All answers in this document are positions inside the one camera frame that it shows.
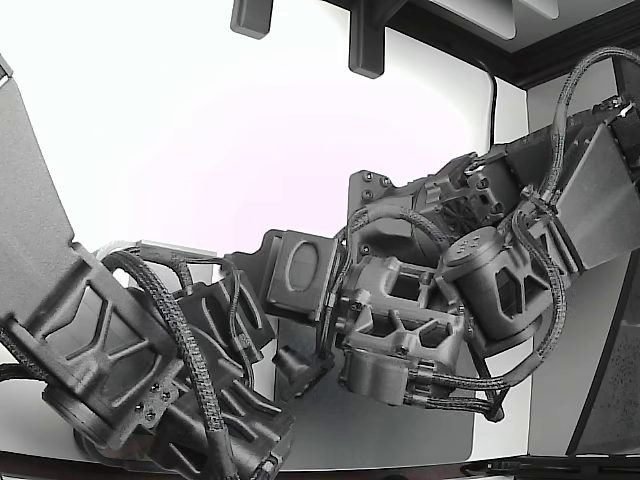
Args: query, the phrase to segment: robotic arm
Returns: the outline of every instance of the robotic arm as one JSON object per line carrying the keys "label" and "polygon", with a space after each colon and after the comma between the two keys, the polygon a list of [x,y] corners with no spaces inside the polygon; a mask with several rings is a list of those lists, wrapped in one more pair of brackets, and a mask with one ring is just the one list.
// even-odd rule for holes
{"label": "robotic arm", "polygon": [[[257,252],[225,258],[149,242],[92,254],[73,243],[4,65],[0,342],[19,365],[1,366],[0,381],[46,382],[43,399],[94,459],[189,479],[273,478],[292,440],[286,405],[334,368],[334,348],[354,394],[500,421],[509,389],[553,351],[573,279],[640,247],[633,100],[566,115],[582,73],[612,55],[640,65],[621,49],[587,57],[551,127],[406,186],[358,172],[334,238],[270,231]],[[153,263],[174,270],[181,289],[169,292]],[[190,263],[226,276],[194,284]],[[137,287],[123,288],[118,269]],[[316,349],[279,348],[287,388],[272,402],[253,390],[252,365],[276,337],[274,319],[314,329]],[[493,377],[486,359],[539,329],[535,351]],[[462,348],[476,377],[456,373]]]}

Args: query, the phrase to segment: black cord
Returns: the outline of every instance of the black cord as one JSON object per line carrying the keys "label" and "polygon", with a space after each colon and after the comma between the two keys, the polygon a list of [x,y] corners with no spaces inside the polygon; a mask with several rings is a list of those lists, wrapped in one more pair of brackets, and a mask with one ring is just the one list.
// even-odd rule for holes
{"label": "black cord", "polygon": [[158,313],[167,323],[188,368],[196,400],[203,416],[210,451],[209,465],[219,473],[221,478],[239,479],[233,462],[229,432],[213,389],[207,363],[180,306],[153,270],[136,255],[127,251],[117,251],[108,255],[103,263],[111,272],[117,269],[124,270],[151,297]]}
{"label": "black cord", "polygon": [[180,287],[182,287],[183,289],[193,286],[193,277],[191,276],[191,272],[189,271],[189,266],[182,257],[176,254],[172,254],[171,259],[162,260],[143,255],[140,247],[131,247],[126,248],[125,250],[129,253],[132,253],[133,255],[139,256],[145,262],[163,265],[171,269],[171,271],[173,271],[173,273],[175,273],[175,275],[178,277],[178,280],[180,280]]}
{"label": "black cord", "polygon": [[[245,295],[248,297],[248,292],[246,289],[242,288],[242,283],[240,280],[240,272],[235,264],[225,258],[217,258],[217,257],[183,257],[183,260],[187,263],[191,264],[200,264],[200,265],[218,265],[224,269],[227,269],[231,272],[231,276],[233,279],[233,293],[231,295],[230,304],[229,304],[229,330],[231,331],[231,339],[234,342],[236,350],[238,351],[240,358],[242,359],[242,363],[244,365],[244,369],[247,373],[246,377],[246,385],[247,387],[253,389],[255,384],[255,375],[253,372],[253,366],[251,365],[251,360],[247,356],[245,349],[240,342],[240,336],[238,335],[238,327],[237,324],[242,322],[242,319],[238,318],[238,305],[240,302],[240,293],[244,291]],[[253,306],[251,305],[251,301],[249,300],[250,309],[253,311]],[[257,311],[252,312],[254,316],[258,316]],[[261,322],[259,317],[256,318],[256,322]]]}
{"label": "black cord", "polygon": [[4,363],[0,365],[0,383],[9,380],[39,380],[29,370],[19,363]]}
{"label": "black cord", "polygon": [[498,81],[491,69],[479,58],[474,60],[482,69],[487,72],[489,79],[491,80],[491,103],[489,106],[489,148],[493,147],[496,143],[496,107],[498,105]]}
{"label": "black cord", "polygon": [[[134,255],[141,256],[139,247],[128,248],[126,249],[126,251]],[[183,255],[178,257],[177,255],[174,255],[172,256],[171,262],[161,262],[155,259],[151,260],[149,259],[149,257],[145,257],[145,256],[141,256],[141,258],[145,261],[148,261],[151,263],[158,263],[160,265],[165,265],[171,268],[176,273],[178,278],[180,278],[180,284],[182,288],[186,288],[187,286],[193,285],[193,279],[191,277],[191,273],[189,271],[189,266],[188,266],[189,264],[219,265],[231,272],[231,275],[233,277],[233,284],[232,284],[233,293],[231,295],[230,303],[229,303],[229,330],[231,332],[231,339],[236,347],[236,350],[238,350],[240,358],[242,359],[244,370],[246,372],[245,383],[249,388],[253,389],[253,386],[255,384],[255,375],[253,372],[253,367],[251,365],[251,361],[249,360],[249,357],[247,356],[240,342],[240,337],[238,335],[238,330],[236,325],[238,322],[242,321],[242,319],[239,319],[237,315],[241,293],[245,296],[245,299],[249,304],[249,309],[251,310],[252,315],[255,317],[257,328],[262,328],[262,319],[260,318],[260,315],[256,309],[256,306],[253,304],[253,302],[249,298],[249,293],[247,292],[246,288],[242,285],[242,282],[240,280],[240,272],[238,271],[237,267],[229,260],[226,260],[224,258],[217,258],[217,257],[188,257]]]}

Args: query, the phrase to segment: gray panel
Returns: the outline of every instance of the gray panel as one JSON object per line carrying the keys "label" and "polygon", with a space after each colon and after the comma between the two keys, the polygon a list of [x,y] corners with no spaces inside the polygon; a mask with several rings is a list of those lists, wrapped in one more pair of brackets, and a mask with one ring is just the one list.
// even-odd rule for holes
{"label": "gray panel", "polygon": [[619,306],[620,328],[611,355],[605,358],[604,376],[576,450],[579,454],[640,453],[640,257],[634,257],[627,279],[629,295]]}
{"label": "gray panel", "polygon": [[28,319],[77,257],[18,85],[0,87],[0,318]]}
{"label": "gray panel", "polygon": [[609,128],[601,125],[558,200],[558,217],[585,269],[640,245],[638,191]]}
{"label": "gray panel", "polygon": [[[553,121],[558,96],[567,76],[531,88],[527,92],[529,131],[535,132]],[[569,106],[569,115],[590,110],[595,104],[618,94],[613,62],[604,60],[584,74]]]}
{"label": "gray panel", "polygon": [[[280,322],[279,347],[308,352],[313,332],[292,322]],[[284,465],[292,470],[355,470],[398,468],[464,462],[471,454],[474,418],[471,414],[390,407],[342,389],[336,367],[314,390],[291,402],[296,417],[295,441]],[[473,363],[463,349],[459,372],[473,375]]]}
{"label": "gray panel", "polygon": [[[565,455],[605,345],[629,263],[619,257],[577,278],[556,349],[533,374],[529,453]],[[539,342],[545,323],[536,335]]]}

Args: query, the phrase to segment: white wall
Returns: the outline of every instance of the white wall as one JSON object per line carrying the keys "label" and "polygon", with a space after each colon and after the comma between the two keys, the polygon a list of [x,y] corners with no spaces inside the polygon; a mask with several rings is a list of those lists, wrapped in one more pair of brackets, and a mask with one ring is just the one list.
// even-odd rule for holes
{"label": "white wall", "polygon": [[[569,75],[563,75],[545,82],[527,92],[529,110],[529,131],[535,132],[551,125],[558,96]],[[613,61],[603,60],[591,66],[580,79],[569,105],[568,113],[573,115],[590,110],[598,102],[618,94]]]}
{"label": "white wall", "polygon": [[[354,75],[348,14],[319,0],[277,0],[261,41],[230,31],[231,0],[1,5],[2,54],[89,249],[333,235],[350,173],[402,184],[487,148],[483,72],[388,31],[385,75]],[[525,94],[502,82],[499,94],[497,139],[510,141],[527,133]],[[0,398],[19,394],[24,418],[0,414],[0,449],[77,458],[40,387],[16,385]]]}

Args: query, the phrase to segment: black cable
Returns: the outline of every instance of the black cable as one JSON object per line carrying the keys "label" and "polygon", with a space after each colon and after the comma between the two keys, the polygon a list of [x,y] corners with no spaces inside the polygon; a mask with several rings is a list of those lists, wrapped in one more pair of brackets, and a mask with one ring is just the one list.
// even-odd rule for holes
{"label": "black cable", "polygon": [[238,305],[240,301],[240,292],[242,291],[242,288],[241,288],[242,283],[240,280],[240,272],[238,271],[238,268],[233,264],[233,262],[225,258],[186,257],[185,256],[183,257],[183,260],[191,264],[218,265],[224,269],[227,269],[229,272],[231,272],[231,276],[233,279],[233,294],[231,295],[230,303],[229,303],[229,330],[231,331],[231,339],[233,340],[236,350],[238,351],[240,358],[242,359],[244,369],[247,373],[246,385],[252,389],[255,384],[255,375],[253,372],[253,366],[251,365],[251,360],[249,360],[249,357],[247,356],[247,353],[245,352],[245,349],[242,343],[240,342],[240,337],[238,335],[238,328],[237,328],[237,323],[242,321],[241,319],[238,318],[238,315],[237,315]]}
{"label": "black cable", "polygon": [[4,363],[0,365],[0,383],[9,380],[39,380],[29,370],[19,363]]}
{"label": "black cable", "polygon": [[540,195],[544,201],[551,201],[558,188],[558,182],[563,169],[564,163],[564,147],[565,137],[567,133],[567,116],[569,104],[573,98],[576,86],[578,82],[585,74],[585,72],[595,63],[605,60],[611,57],[622,57],[629,60],[636,66],[640,66],[640,55],[619,47],[603,47],[595,50],[587,55],[578,65],[573,69],[567,80],[565,81],[560,97],[558,98],[558,104],[556,105],[555,115],[553,117],[553,124],[551,127],[551,151],[553,154],[551,168],[545,178],[545,181],[540,187]]}
{"label": "black cable", "polygon": [[239,479],[233,462],[229,432],[222,418],[222,411],[207,363],[189,328],[184,313],[173,295],[144,261],[126,251],[108,255],[103,263],[110,271],[124,270],[145,290],[162,319],[167,323],[179,353],[187,365],[196,400],[202,412],[205,433],[209,444],[210,464],[219,478]]}
{"label": "black cable", "polygon": [[489,105],[489,148],[493,147],[496,143],[496,107],[498,105],[498,81],[491,69],[479,58],[474,60],[478,63],[482,69],[489,75],[491,80],[491,100]]}
{"label": "black cable", "polygon": [[181,256],[172,253],[170,259],[163,260],[159,258],[151,258],[147,255],[144,255],[140,247],[131,247],[125,250],[129,253],[139,256],[145,262],[163,265],[171,269],[171,271],[173,271],[173,273],[175,273],[175,275],[178,277],[178,280],[180,280],[180,286],[183,289],[193,286],[193,277],[191,276],[189,265],[187,265],[187,262],[185,262]]}

